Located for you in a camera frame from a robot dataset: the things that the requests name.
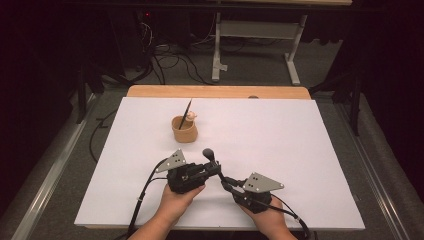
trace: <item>gray carpet floor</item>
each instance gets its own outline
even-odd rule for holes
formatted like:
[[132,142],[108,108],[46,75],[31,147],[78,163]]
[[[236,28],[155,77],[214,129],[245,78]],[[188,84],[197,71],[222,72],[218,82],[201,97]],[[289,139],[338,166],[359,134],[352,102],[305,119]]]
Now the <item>gray carpet floor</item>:
[[[268,45],[268,42],[255,40],[255,44],[247,45],[240,50],[238,50],[240,46],[237,44],[224,44],[225,51],[222,52],[221,61],[228,64],[229,68],[227,72],[221,73],[218,85],[290,85],[288,72],[282,58],[282,49],[287,49],[289,45],[285,42]],[[339,46],[340,44],[321,46],[316,42],[301,44],[295,64],[303,86],[311,87],[324,80]],[[158,56],[158,60],[164,68],[163,76],[165,78],[161,75],[158,66],[155,65],[157,76],[152,73],[146,79],[141,80],[139,84],[158,84],[158,76],[161,81],[165,79],[166,84],[201,84],[198,82],[201,79],[196,75],[196,69],[205,81],[210,81],[212,49],[209,48],[209,45],[201,45],[190,51],[172,49],[174,53],[185,52],[195,63],[196,68],[182,55],[180,58],[176,58],[167,47],[160,48],[159,51],[161,56]],[[132,77],[136,74],[135,71],[129,69],[127,75]],[[105,83],[105,86],[105,93],[96,97],[93,112],[87,117],[87,124],[30,239],[114,239],[125,233],[125,229],[87,229],[73,224],[96,167],[96,163],[90,156],[89,143],[98,124],[97,118],[103,118],[116,109],[127,91],[120,85]],[[329,94],[317,94],[314,98],[318,103],[366,230],[317,232],[315,235],[318,239],[408,239],[399,237],[404,235],[396,233],[396,229],[404,229],[409,239],[424,239],[423,204],[397,164],[385,141],[384,134],[373,118],[366,99],[362,96],[359,116],[360,136],[352,137],[344,116],[346,106],[333,104]],[[76,112],[74,110],[68,123],[40,159],[16,199],[0,220],[0,239],[11,239],[15,233],[44,178],[73,131]],[[111,126],[113,117],[108,118],[105,123],[107,126]],[[109,129],[110,127],[98,129],[93,136],[92,149],[96,157],[101,153]],[[392,207],[396,210],[403,228],[397,226],[398,228],[393,229],[390,224],[390,216],[388,217],[387,213],[382,210],[378,191],[373,187],[375,179],[370,178],[369,169],[361,160],[364,154],[358,150],[358,141],[361,143],[360,146],[365,155],[371,160],[378,180],[390,197]],[[264,239],[257,232],[238,232],[231,237],[231,239]],[[217,233],[175,231],[169,235],[168,239],[188,238],[230,239],[230,236],[217,235]]]

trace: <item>person's right hand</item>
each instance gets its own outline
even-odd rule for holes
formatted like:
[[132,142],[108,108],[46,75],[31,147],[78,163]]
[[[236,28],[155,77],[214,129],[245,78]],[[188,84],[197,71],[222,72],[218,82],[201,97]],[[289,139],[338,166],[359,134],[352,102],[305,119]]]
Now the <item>person's right hand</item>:
[[[283,208],[283,204],[276,197],[272,196],[270,205]],[[266,211],[254,214],[247,208],[240,208],[252,218],[258,230],[270,240],[291,240],[296,239],[287,228],[284,214],[282,212],[268,208]]]

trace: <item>person's left hand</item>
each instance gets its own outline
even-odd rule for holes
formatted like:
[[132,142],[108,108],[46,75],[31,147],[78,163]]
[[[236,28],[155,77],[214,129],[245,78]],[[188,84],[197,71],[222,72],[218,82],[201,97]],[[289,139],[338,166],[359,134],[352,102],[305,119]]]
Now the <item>person's left hand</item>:
[[169,185],[166,184],[155,217],[166,221],[170,226],[174,226],[193,202],[193,198],[204,188],[205,185],[193,189],[190,192],[178,194],[172,192]]

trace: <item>white tabletop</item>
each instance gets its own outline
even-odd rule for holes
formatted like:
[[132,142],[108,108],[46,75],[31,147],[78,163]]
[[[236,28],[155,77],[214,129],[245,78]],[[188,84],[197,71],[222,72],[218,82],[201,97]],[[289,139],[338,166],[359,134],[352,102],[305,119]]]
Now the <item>white tabletop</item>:
[[[258,172],[282,182],[285,188],[273,193],[310,229],[365,228],[315,101],[195,98],[191,110],[198,115],[198,139],[183,144],[174,140],[171,120],[184,113],[189,100],[122,100],[76,225],[128,226],[136,199],[160,160],[181,148],[188,163],[207,163],[202,150],[211,148],[225,176],[243,180]],[[154,214],[165,183],[150,184],[136,225]],[[286,219],[289,228],[301,229],[290,216]],[[218,176],[206,182],[176,228],[255,229]]]

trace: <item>desk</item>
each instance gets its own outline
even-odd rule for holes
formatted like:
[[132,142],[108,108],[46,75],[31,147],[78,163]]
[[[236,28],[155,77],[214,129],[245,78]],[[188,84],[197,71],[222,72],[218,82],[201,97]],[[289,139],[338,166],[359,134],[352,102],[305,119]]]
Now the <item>desk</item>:
[[[201,151],[210,147],[226,176],[244,179],[257,171],[284,183],[285,189],[274,194],[284,198],[310,229],[364,229],[315,101],[272,99],[277,89],[289,94],[304,92],[300,87],[241,87],[246,97],[264,97],[268,88],[271,99],[224,98],[239,94],[238,88],[131,88],[131,97],[121,102],[75,224],[127,226],[136,198],[157,162],[181,148],[188,162],[205,163]],[[160,98],[154,97],[155,89]],[[191,144],[177,143],[170,127],[172,117],[181,114],[189,101],[181,97],[183,90],[193,97],[191,110],[198,114],[199,136]],[[197,98],[202,93],[207,98]],[[259,127],[248,128],[252,123]],[[154,181],[149,185],[136,225],[154,214],[164,184]],[[176,229],[255,229],[231,194],[222,189],[218,177],[210,178],[206,185]],[[300,229],[290,217],[287,224]]]
[[[352,0],[218,0],[221,2],[255,2],[265,4],[306,4],[306,5],[340,5],[349,6]],[[298,23],[251,22],[221,20],[221,13],[216,13],[215,24],[215,51],[212,63],[212,80],[219,81],[220,71],[227,71],[228,66],[221,63],[220,39],[221,36],[252,37],[292,40],[292,48],[285,53],[285,62],[293,85],[300,85],[299,76],[293,59],[305,28],[307,15],[302,15]]]

